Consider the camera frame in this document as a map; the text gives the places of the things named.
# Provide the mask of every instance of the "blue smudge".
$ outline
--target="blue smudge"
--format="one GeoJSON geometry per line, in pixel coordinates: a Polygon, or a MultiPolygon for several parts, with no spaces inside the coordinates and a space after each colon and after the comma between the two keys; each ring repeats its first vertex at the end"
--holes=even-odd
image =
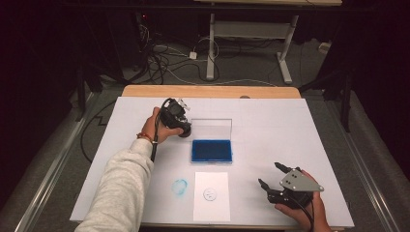
{"type": "Polygon", "coordinates": [[[172,184],[172,191],[178,195],[182,196],[185,193],[185,190],[187,189],[188,183],[186,180],[179,179],[172,184]]]}

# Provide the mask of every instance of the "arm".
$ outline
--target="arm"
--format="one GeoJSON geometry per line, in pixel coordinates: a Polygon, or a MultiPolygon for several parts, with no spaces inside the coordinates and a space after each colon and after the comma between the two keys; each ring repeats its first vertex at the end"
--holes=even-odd
{"type": "MultiPolygon", "coordinates": [[[[306,171],[302,171],[306,176],[310,177],[313,179],[306,171]]],[[[307,211],[312,215],[312,205],[313,205],[313,210],[314,210],[314,232],[330,232],[331,227],[328,224],[328,221],[326,220],[326,211],[325,211],[325,205],[323,204],[322,198],[320,198],[320,193],[318,191],[313,193],[313,199],[311,201],[311,204],[309,204],[306,209],[307,211]]],[[[289,207],[282,205],[282,204],[277,204],[275,205],[275,208],[285,215],[294,218],[300,226],[305,230],[305,231],[310,231],[310,222],[308,220],[308,217],[305,215],[305,213],[302,210],[292,210],[289,207]]]]}
{"type": "MultiPolygon", "coordinates": [[[[142,219],[151,171],[155,120],[160,109],[155,107],[141,132],[147,134],[136,139],[128,150],[115,154],[107,163],[96,196],[82,223],[80,231],[138,231],[142,219]]],[[[168,129],[160,124],[159,143],[168,136],[181,134],[182,129],[168,129]]]]}

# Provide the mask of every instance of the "white table surface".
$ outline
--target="white table surface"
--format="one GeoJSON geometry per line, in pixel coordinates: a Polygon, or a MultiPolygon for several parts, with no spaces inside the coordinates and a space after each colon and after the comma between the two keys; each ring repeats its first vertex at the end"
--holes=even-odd
{"type": "MultiPolygon", "coordinates": [[[[116,102],[71,220],[82,221],[95,195],[109,158],[131,146],[154,106],[165,98],[121,97],[116,102]]],[[[170,137],[157,151],[155,168],[143,215],[143,223],[175,226],[221,226],[254,228],[295,228],[296,222],[284,216],[267,200],[257,179],[271,189],[282,189],[284,173],[275,168],[278,161],[300,166],[325,188],[329,224],[334,228],[352,227],[353,220],[329,163],[308,106],[302,99],[190,99],[189,119],[232,119],[231,164],[190,163],[191,139],[170,137]],[[195,172],[227,172],[230,221],[193,221],[195,172]],[[183,195],[172,191],[172,184],[188,183],[183,195]]]]}

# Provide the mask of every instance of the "table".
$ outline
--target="table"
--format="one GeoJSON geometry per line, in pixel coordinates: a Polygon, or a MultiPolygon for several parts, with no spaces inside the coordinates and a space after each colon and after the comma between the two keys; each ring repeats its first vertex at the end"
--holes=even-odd
{"type": "MultiPolygon", "coordinates": [[[[212,5],[216,3],[233,4],[259,4],[259,5],[292,5],[317,7],[340,6],[341,0],[195,0],[208,2],[212,5]]],[[[286,55],[292,41],[293,33],[299,16],[293,15],[290,23],[267,23],[267,22],[243,22],[243,21],[215,21],[215,14],[211,14],[209,52],[207,64],[207,79],[214,79],[215,66],[215,37],[240,37],[240,38],[262,38],[262,39],[284,39],[283,49],[277,53],[278,64],[286,84],[292,83],[292,77],[286,65],[286,55]]]]}
{"type": "Polygon", "coordinates": [[[156,168],[147,192],[143,225],[294,229],[295,221],[275,211],[266,199],[266,192],[257,183],[257,178],[261,178],[271,188],[281,189],[278,182],[284,174],[274,168],[274,161],[279,161],[292,166],[299,163],[312,170],[310,173],[326,189],[322,198],[329,208],[328,221],[331,226],[338,230],[353,226],[308,106],[292,87],[126,87],[123,97],[116,103],[71,220],[83,219],[106,161],[116,151],[131,144],[134,132],[142,127],[147,117],[143,112],[152,110],[153,105],[158,105],[163,102],[163,98],[168,97],[186,97],[184,100],[191,107],[188,114],[192,119],[232,119],[234,160],[228,166],[195,165],[189,162],[190,141],[176,136],[168,138],[157,151],[156,168]],[[238,99],[244,96],[251,99],[238,99]],[[227,173],[230,220],[214,222],[192,219],[196,172],[227,173]],[[179,178],[189,183],[185,198],[170,194],[169,186],[179,178]]]}

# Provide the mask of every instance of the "white sweater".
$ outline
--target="white sweater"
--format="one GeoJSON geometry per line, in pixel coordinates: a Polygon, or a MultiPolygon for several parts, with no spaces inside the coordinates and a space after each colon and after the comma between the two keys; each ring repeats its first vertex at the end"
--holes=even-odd
{"type": "Polygon", "coordinates": [[[138,231],[154,168],[152,149],[148,140],[136,139],[109,160],[90,211],[76,232],[138,231]]]}

